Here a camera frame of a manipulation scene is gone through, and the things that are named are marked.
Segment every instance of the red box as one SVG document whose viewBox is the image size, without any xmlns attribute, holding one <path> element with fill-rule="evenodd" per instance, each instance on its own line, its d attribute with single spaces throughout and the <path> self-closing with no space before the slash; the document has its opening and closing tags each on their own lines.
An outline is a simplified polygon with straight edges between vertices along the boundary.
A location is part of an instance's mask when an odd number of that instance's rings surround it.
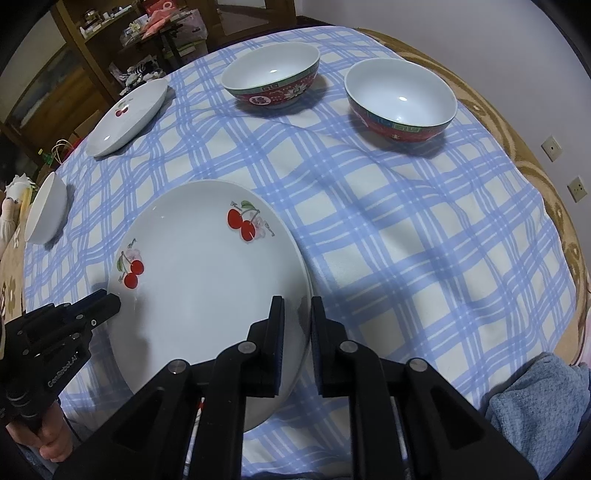
<svg viewBox="0 0 591 480">
<path fill-rule="evenodd" d="M 145 8 L 148 15 L 152 16 L 156 10 L 177 8 L 177 3 L 174 0 L 147 0 L 142 2 L 142 7 Z"/>
</svg>

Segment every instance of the cabinet door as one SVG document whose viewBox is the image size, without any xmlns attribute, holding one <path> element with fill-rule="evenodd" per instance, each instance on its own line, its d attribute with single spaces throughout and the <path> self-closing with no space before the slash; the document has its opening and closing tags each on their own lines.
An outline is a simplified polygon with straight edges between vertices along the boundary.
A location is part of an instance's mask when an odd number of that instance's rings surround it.
<svg viewBox="0 0 591 480">
<path fill-rule="evenodd" d="M 186 0 L 186 4 L 199 9 L 210 50 L 296 26 L 293 0 Z"/>
</svg>

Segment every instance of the bowl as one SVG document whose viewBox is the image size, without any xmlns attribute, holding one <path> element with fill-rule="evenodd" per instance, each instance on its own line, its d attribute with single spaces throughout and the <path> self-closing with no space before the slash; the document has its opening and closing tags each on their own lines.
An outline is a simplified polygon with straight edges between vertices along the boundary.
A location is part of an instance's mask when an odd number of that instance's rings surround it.
<svg viewBox="0 0 591 480">
<path fill-rule="evenodd" d="M 449 85 L 406 60 L 362 60 L 347 72 L 345 89 L 361 121 L 394 140 L 428 140 L 443 132 L 457 112 Z"/>
<path fill-rule="evenodd" d="M 243 102 L 275 106 L 294 102 L 312 85 L 320 52 L 309 43 L 282 42 L 252 50 L 227 66 L 223 87 Z"/>
<path fill-rule="evenodd" d="M 25 227 L 25 241 L 42 245 L 56 235 L 66 212 L 67 198 L 66 185 L 52 171 L 31 205 Z"/>
</svg>

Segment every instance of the shelf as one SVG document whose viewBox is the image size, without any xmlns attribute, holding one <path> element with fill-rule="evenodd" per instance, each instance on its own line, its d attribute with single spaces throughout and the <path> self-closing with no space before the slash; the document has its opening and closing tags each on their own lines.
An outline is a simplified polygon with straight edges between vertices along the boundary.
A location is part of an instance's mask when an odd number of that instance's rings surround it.
<svg viewBox="0 0 591 480">
<path fill-rule="evenodd" d="M 133 8 L 130 8 L 129 10 L 127 10 L 127 12 L 124 12 L 124 13 L 118 15 L 117 17 L 105 20 L 103 23 L 100 24 L 100 28 L 98 30 L 94 30 L 93 32 L 88 34 L 86 36 L 86 38 L 82 37 L 82 38 L 84 38 L 84 43 L 87 43 L 88 41 L 90 41 L 91 38 L 93 38 L 94 36 L 96 36 L 97 34 L 102 32 L 108 26 L 114 24 L 115 22 L 121 20 L 122 18 L 127 17 L 127 15 L 130 14 L 131 12 L 135 12 L 135 10 Z"/>
</svg>

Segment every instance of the pink flower print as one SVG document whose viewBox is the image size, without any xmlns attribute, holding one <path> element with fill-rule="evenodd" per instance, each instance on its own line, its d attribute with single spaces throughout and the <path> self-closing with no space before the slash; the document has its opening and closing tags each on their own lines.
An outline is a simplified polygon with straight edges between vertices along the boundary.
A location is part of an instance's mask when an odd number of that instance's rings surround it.
<svg viewBox="0 0 591 480">
<path fill-rule="evenodd" d="M 257 215 L 253 220 L 254 216 L 255 212 L 250 212 L 252 226 L 255 228 L 255 238 L 265 238 L 265 221 L 260 215 Z"/>
<path fill-rule="evenodd" d="M 133 262 L 134 260 L 142 260 L 142 257 L 139 254 L 139 250 L 136 248 L 128 248 L 125 252 L 125 256 L 129 258 L 129 263 Z"/>
</svg>

